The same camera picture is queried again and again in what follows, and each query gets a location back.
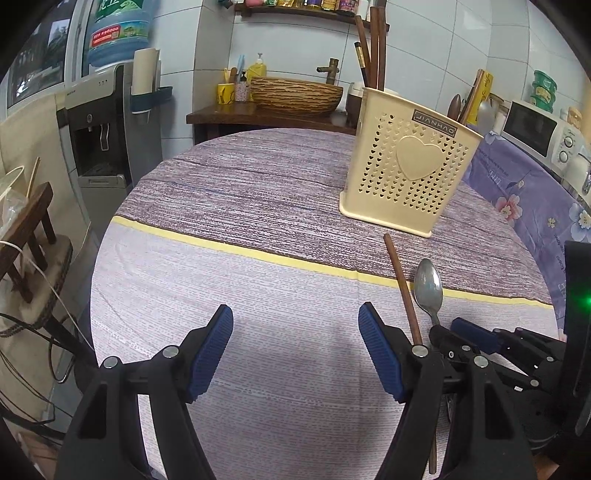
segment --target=bronze faucet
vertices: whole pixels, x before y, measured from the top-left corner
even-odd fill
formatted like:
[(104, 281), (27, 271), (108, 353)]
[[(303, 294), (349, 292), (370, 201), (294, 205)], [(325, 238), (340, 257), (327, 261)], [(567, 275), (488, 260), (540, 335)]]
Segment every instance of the bronze faucet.
[(336, 74), (340, 72), (339, 70), (339, 60), (338, 59), (330, 59), (329, 66), (327, 67), (318, 67), (316, 69), (319, 73), (326, 73), (326, 83), (328, 85), (334, 85), (336, 80)]

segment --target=beige plastic utensil holder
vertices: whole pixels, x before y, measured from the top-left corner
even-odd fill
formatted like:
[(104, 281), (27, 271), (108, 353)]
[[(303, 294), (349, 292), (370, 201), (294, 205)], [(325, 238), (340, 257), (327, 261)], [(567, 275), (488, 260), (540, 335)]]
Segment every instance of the beige plastic utensil holder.
[(481, 140), (429, 108), (365, 88), (341, 213), (430, 237)]

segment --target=round table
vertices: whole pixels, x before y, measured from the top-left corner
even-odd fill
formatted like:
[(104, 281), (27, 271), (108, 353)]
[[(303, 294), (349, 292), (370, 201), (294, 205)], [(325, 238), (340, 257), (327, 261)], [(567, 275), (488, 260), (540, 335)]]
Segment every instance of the round table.
[[(189, 406), (218, 480), (374, 479), (403, 406), (379, 382), (359, 306), (371, 301), (410, 338), (385, 232), (408, 280), (422, 258), (435, 263), (442, 325), (461, 316), (557, 336), (534, 260), (467, 185), (429, 239), (341, 215), (354, 140), (268, 129), (197, 145), (140, 181), (102, 242), (91, 296), (99, 362), (150, 358), (221, 303), (233, 310), (211, 386)], [(417, 316), (427, 339), (430, 320)], [(163, 471), (144, 397), (140, 409), (148, 459)], [(441, 418), (439, 467), (448, 431)]]

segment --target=blue water jug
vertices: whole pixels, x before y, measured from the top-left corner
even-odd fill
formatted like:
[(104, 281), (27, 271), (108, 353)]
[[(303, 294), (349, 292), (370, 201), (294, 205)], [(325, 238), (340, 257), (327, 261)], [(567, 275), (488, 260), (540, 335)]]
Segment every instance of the blue water jug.
[(154, 0), (100, 0), (91, 29), (88, 62), (93, 67), (133, 60), (148, 47)]

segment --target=blue gripper pad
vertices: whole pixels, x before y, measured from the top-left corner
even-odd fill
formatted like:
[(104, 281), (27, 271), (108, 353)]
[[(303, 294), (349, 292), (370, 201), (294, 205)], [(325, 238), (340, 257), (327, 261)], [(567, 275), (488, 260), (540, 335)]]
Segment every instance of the blue gripper pad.
[(501, 342), (494, 333), (463, 318), (455, 319), (450, 330), (476, 345), (484, 353), (491, 354), (501, 351)]
[(232, 309), (224, 306), (223, 310), (219, 312), (215, 325), (209, 330), (193, 360), (191, 382), (188, 387), (188, 392), (193, 400), (204, 394), (209, 388), (233, 328), (234, 315)]
[(367, 304), (363, 304), (359, 308), (358, 319), (359, 332), (384, 390), (394, 396), (396, 400), (401, 401), (404, 398), (402, 372), (398, 358), (382, 331), (381, 325), (384, 323), (379, 317), (375, 318), (375, 311)]

